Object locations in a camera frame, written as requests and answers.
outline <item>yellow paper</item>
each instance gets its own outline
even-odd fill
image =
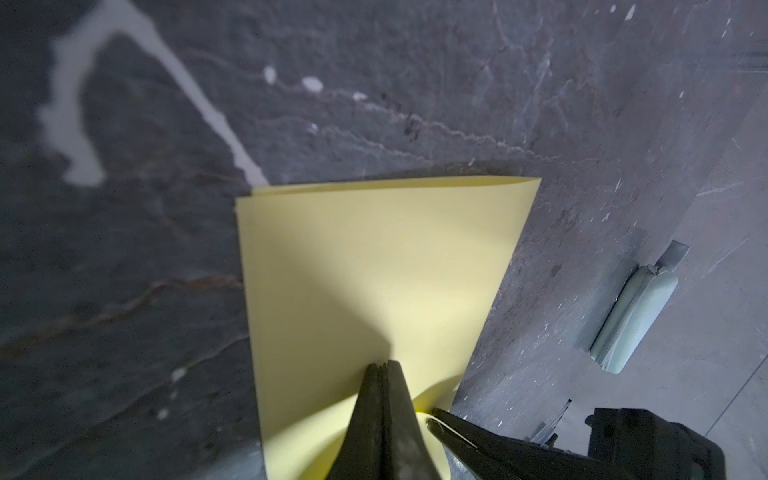
[[[539,179],[268,187],[237,201],[270,480],[324,478],[371,362],[419,410],[455,390]],[[439,443],[425,437],[444,478]]]

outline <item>white speck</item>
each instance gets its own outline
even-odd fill
[[[277,81],[277,70],[272,65],[264,67],[264,81],[268,85],[274,85]]]
[[[314,94],[319,94],[323,91],[323,83],[318,77],[304,77],[301,79],[301,84],[307,91],[311,91]]]
[[[187,374],[187,369],[182,366],[170,373],[170,380],[171,382],[176,383],[179,380],[181,380],[186,374]]]
[[[43,141],[69,159],[64,182],[97,187],[106,178],[96,150],[83,127],[80,96],[94,60],[115,35],[131,38],[165,68],[200,112],[203,120],[229,145],[233,162],[252,186],[268,182],[230,129],[227,118],[208,100],[190,72],[166,45],[152,20],[130,0],[102,0],[64,35],[51,41],[51,101],[38,109]]]

